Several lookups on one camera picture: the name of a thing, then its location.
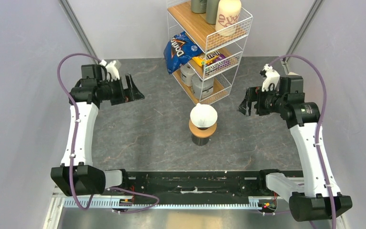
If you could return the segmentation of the single white paper filter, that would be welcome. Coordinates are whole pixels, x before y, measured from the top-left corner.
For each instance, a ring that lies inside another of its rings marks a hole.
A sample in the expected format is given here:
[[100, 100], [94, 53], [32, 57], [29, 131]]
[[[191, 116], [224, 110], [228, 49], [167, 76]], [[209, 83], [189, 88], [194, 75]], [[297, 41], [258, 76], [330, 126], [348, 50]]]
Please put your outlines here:
[[216, 123], [218, 119], [217, 111], [208, 104], [197, 103], [190, 112], [190, 120], [196, 125], [198, 122], [207, 121]]

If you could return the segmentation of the wooden ring dripper stand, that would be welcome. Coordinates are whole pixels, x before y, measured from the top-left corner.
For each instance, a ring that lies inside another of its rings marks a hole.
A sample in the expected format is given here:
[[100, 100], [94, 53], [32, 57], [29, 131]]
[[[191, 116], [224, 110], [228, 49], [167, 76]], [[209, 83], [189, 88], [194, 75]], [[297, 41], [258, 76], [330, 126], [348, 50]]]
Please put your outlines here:
[[202, 129], [196, 127], [193, 124], [193, 122], [191, 120], [189, 120], [189, 129], [194, 136], [199, 137], [199, 138], [207, 138], [207, 137], [212, 136], [215, 133], [215, 131], [217, 129], [217, 123], [214, 123], [211, 127], [207, 128], [205, 130], [202, 130]]

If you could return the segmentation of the dark glass carafe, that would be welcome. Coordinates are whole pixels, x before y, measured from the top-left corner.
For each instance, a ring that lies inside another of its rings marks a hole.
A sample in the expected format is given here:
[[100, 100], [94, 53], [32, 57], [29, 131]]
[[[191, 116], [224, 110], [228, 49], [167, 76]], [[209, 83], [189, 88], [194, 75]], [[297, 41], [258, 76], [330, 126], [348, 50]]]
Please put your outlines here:
[[191, 139], [192, 139], [192, 142], [198, 146], [206, 145], [210, 140], [209, 137], [198, 137], [194, 134], [192, 134]]

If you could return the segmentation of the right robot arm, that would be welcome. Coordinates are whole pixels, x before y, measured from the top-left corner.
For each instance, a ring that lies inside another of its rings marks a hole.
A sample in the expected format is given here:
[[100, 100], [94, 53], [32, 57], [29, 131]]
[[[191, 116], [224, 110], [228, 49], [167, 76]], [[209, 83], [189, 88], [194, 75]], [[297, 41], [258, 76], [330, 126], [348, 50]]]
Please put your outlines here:
[[305, 101], [303, 89], [301, 76], [287, 75], [265, 79], [263, 85], [246, 90], [239, 112], [248, 116], [255, 109], [259, 116], [279, 114], [295, 141], [304, 177], [303, 185], [299, 185], [278, 169], [265, 169], [259, 173], [256, 189], [261, 195], [275, 192], [282, 197], [298, 222], [335, 220], [353, 203], [350, 196], [341, 193], [331, 172], [319, 108], [316, 103]]

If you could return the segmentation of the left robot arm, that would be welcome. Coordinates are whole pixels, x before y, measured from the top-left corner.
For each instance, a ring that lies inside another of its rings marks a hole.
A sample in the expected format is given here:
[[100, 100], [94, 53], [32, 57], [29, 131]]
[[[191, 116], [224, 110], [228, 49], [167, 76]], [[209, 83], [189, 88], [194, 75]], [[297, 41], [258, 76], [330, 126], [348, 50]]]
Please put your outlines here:
[[51, 169], [51, 179], [68, 197], [102, 194], [111, 181], [119, 195], [128, 193], [131, 187], [124, 169], [106, 178], [105, 172], [92, 162], [92, 139], [100, 104], [110, 101], [111, 105], [118, 105], [145, 98], [131, 74], [125, 76], [126, 88], [121, 79], [107, 80], [107, 74], [99, 64], [82, 65], [81, 78], [69, 91], [71, 122], [67, 146], [60, 165]]

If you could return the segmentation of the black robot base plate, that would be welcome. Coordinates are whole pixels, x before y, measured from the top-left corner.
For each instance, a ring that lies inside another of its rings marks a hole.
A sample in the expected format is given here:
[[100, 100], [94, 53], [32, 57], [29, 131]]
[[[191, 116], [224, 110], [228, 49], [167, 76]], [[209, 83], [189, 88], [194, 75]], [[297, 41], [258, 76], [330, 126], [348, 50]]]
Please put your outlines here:
[[259, 171], [129, 171], [125, 187], [139, 193], [135, 204], [234, 205], [247, 204], [249, 197], [273, 199], [263, 187]]

